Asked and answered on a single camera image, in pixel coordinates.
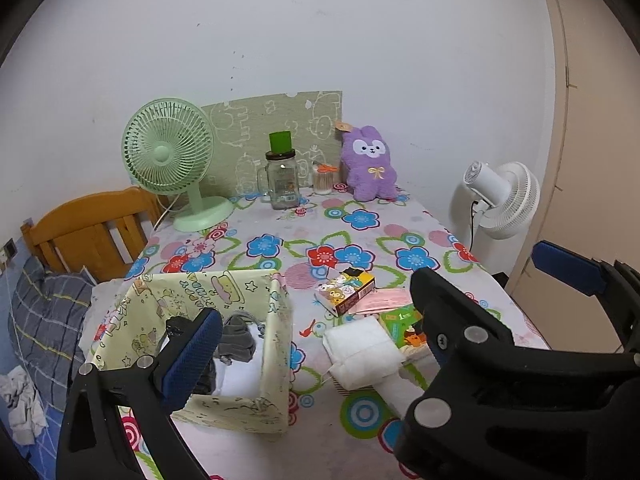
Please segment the white standing fan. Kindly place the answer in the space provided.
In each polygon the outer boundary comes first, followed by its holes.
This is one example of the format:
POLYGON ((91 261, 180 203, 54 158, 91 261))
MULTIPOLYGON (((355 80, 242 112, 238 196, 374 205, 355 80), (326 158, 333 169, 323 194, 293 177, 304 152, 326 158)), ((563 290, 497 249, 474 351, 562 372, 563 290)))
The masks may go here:
POLYGON ((469 250, 490 274, 509 275, 539 206, 538 179, 521 162, 474 160, 462 185, 471 199, 469 250))

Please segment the floral tablecloth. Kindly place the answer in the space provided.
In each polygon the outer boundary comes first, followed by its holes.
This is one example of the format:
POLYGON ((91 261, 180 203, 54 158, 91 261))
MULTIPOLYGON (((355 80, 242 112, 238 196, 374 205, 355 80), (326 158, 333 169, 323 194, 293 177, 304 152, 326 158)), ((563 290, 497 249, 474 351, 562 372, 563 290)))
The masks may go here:
POLYGON ((402 361, 398 385, 426 387, 438 366, 409 298, 410 276, 429 268, 512 330, 520 346, 544 340, 465 244, 420 203, 361 203, 349 194, 307 195, 296 209, 234 200, 207 230, 162 226, 114 298, 93 303, 81 349, 101 370, 123 368, 163 344, 176 314, 213 307, 239 315, 256 350, 218 363, 208 396, 175 423, 215 479, 408 479, 393 447, 398 409, 373 388, 337 382, 326 343, 378 323, 402 361))

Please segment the white crumpled cloth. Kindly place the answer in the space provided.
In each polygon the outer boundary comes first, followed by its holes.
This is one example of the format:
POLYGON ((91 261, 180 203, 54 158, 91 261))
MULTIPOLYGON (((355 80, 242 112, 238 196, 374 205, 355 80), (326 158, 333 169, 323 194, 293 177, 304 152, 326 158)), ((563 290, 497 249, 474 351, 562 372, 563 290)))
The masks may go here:
POLYGON ((8 408, 13 440, 23 446, 35 444, 48 423, 40 395, 23 367, 1 376, 1 399, 8 408))

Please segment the green patterned backboard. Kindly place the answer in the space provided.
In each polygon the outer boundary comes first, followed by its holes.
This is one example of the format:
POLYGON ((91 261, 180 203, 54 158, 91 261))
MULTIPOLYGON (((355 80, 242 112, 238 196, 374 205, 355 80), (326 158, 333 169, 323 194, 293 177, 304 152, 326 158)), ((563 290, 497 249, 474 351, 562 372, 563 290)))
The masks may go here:
POLYGON ((315 164, 340 162, 343 92, 277 93, 205 105, 214 134, 213 159, 200 184, 205 196, 239 196, 258 191, 262 167, 274 144, 295 151, 298 183, 311 185, 315 164))

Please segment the yellow patterned fabric box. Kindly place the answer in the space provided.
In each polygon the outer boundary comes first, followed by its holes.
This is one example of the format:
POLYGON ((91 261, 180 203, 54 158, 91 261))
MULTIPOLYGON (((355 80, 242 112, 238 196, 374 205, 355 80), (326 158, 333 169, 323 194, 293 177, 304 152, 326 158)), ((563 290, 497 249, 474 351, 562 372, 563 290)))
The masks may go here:
POLYGON ((216 364, 212 393, 192 394, 175 418, 195 425, 280 434, 288 428, 292 307, 277 271, 241 270, 143 274, 96 331, 89 362, 119 370, 160 352, 173 316, 194 320, 214 309, 229 321, 239 315, 255 351, 246 363, 216 364))

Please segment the black plastic bag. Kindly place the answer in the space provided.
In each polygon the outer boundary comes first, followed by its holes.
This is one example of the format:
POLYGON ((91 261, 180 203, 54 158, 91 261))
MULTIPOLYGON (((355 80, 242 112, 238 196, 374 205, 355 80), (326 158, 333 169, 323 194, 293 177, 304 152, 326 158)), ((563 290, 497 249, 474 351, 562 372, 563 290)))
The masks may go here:
POLYGON ((194 320, 174 316, 167 321, 165 344, 154 372, 165 403, 186 402, 213 359, 221 333, 221 317, 213 309, 201 310, 194 320))

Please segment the wall power outlet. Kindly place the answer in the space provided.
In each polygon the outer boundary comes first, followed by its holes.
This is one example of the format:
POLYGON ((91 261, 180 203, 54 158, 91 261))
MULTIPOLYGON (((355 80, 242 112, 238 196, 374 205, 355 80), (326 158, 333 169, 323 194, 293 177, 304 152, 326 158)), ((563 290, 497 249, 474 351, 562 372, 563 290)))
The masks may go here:
POLYGON ((16 245, 14 243, 14 240, 12 240, 12 238, 10 238, 0 248, 0 268, 1 268, 1 271, 6 270, 6 268, 11 263, 11 261, 16 256, 16 254, 17 254, 16 245))

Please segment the cotton swab jar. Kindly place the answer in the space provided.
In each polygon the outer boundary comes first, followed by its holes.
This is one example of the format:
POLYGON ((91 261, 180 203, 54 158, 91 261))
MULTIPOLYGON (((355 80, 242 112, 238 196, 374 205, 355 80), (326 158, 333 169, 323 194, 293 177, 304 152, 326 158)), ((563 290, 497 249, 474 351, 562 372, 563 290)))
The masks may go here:
POLYGON ((315 162, 312 165, 312 187, 314 192, 320 195, 330 194, 339 175, 340 170, 337 167, 315 162))

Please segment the grey scrunchie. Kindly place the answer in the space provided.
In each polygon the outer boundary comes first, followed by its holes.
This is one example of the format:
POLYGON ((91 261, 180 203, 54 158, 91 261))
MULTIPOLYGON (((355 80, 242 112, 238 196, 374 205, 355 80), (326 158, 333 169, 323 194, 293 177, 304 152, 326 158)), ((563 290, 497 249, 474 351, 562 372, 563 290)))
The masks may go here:
POLYGON ((222 336, 214 352, 214 358, 231 365, 234 362, 248 363, 254 358, 256 340, 250 331, 254 325, 258 337, 265 336, 266 324, 244 311, 235 312, 224 321, 222 336))

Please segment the pink paper packet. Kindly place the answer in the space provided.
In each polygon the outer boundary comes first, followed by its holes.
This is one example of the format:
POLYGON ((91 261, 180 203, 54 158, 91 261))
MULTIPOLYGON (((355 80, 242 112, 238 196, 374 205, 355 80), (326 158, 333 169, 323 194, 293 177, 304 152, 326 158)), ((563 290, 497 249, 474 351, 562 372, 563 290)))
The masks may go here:
POLYGON ((407 307, 412 304, 410 292, 405 288, 380 288, 359 299, 350 314, 377 314, 407 307))

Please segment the green cartoon tissue pack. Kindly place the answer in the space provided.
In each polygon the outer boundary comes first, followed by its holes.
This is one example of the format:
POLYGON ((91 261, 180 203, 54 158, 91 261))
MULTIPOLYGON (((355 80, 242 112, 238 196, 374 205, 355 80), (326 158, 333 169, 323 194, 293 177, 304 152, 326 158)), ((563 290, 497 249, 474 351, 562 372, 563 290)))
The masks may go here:
POLYGON ((419 327, 422 315, 412 304, 383 312, 378 322, 406 360, 418 360, 431 353, 425 334, 419 327))

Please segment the yellow cartoon tissue pack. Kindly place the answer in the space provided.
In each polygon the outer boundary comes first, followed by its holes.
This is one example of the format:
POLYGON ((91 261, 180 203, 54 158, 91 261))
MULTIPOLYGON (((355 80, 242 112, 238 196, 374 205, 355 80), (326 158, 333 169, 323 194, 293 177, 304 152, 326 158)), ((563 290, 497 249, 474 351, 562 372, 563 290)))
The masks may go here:
POLYGON ((339 318, 373 289, 375 278, 370 272, 347 268, 330 274, 321 282, 314 290, 314 299, 329 313, 339 318))

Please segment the white cloth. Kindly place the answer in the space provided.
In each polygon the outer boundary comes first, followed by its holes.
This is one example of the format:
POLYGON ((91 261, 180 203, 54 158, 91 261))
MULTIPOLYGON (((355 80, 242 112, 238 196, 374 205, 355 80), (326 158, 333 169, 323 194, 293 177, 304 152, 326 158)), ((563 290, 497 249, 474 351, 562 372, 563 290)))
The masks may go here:
POLYGON ((1 399, 8 408, 13 440, 23 446, 35 444, 48 423, 40 395, 23 367, 1 376, 1 399))
POLYGON ((382 382, 405 361, 373 316, 331 328, 324 333, 322 344, 331 361, 329 373, 346 390, 382 382))
POLYGON ((405 377, 399 372, 385 377, 382 382, 373 386, 388 408, 399 418, 405 416, 410 404, 423 396, 427 388, 428 382, 424 378, 405 377))

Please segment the grey plaid pillow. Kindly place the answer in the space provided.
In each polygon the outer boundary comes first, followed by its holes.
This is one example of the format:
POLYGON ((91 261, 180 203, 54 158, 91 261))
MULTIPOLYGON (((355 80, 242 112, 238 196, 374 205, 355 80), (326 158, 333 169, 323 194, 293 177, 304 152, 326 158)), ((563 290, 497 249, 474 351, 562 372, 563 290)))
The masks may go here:
POLYGON ((67 389, 85 362, 79 339, 92 289, 89 274, 55 273, 31 256, 12 292, 12 349, 43 403, 59 412, 65 411, 67 389))

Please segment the green desk fan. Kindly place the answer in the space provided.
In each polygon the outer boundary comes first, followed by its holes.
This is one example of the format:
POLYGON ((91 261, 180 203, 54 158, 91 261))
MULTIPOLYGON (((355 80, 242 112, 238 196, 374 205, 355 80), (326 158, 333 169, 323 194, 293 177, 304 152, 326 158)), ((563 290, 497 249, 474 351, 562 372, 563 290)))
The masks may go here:
POLYGON ((232 214, 228 198, 201 194, 214 144, 213 128, 204 112, 177 98, 144 104, 122 134, 122 161, 138 185, 154 195, 186 194, 188 203, 174 218, 177 231, 209 229, 232 214))

